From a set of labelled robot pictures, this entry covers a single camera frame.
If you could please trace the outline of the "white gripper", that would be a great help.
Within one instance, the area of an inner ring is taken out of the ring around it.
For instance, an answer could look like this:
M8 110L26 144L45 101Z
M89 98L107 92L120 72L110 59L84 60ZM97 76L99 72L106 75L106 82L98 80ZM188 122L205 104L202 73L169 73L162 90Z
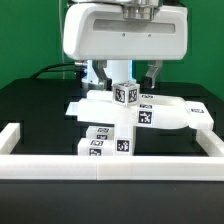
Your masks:
M152 60L143 86L153 89L162 60L180 60L187 51L187 9L162 6L154 19L123 17L120 5L81 3L71 6L64 24L63 50L74 60L93 60L98 85L109 88L106 60Z

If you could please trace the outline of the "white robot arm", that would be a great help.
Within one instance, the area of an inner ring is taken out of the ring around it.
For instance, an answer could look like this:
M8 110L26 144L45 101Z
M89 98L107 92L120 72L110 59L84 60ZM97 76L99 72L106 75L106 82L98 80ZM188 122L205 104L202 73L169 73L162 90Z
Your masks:
M163 0L71 0L65 16L63 50L85 61L82 82L104 89L133 78L134 61L180 60L187 51L188 10Z

